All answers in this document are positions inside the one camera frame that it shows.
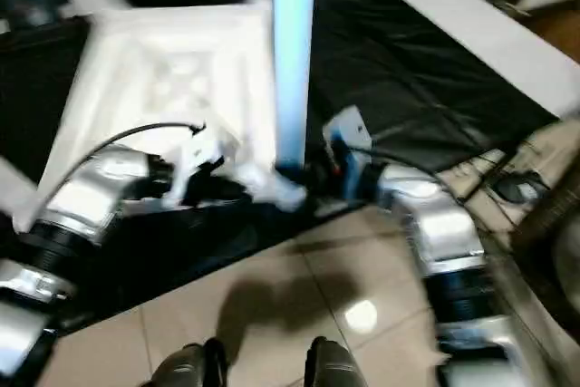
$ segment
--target tile floor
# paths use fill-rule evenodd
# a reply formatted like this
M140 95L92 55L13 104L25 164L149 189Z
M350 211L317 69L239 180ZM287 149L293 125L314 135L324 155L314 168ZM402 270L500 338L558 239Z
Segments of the tile floor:
M472 207L505 229L485 195ZM234 362L232 387L301 385L318 335L347 346L370 387L435 385L441 358L400 228L369 207L63 339L40 385L137 387L168 354L214 335Z

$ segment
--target black cloth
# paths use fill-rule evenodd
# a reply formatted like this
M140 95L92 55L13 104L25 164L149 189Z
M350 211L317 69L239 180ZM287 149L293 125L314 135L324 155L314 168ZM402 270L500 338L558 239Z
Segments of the black cloth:
M77 17L0 35L0 155L43 175L89 33Z
M431 170L556 119L402 0L314 0L309 140L353 104L376 148Z

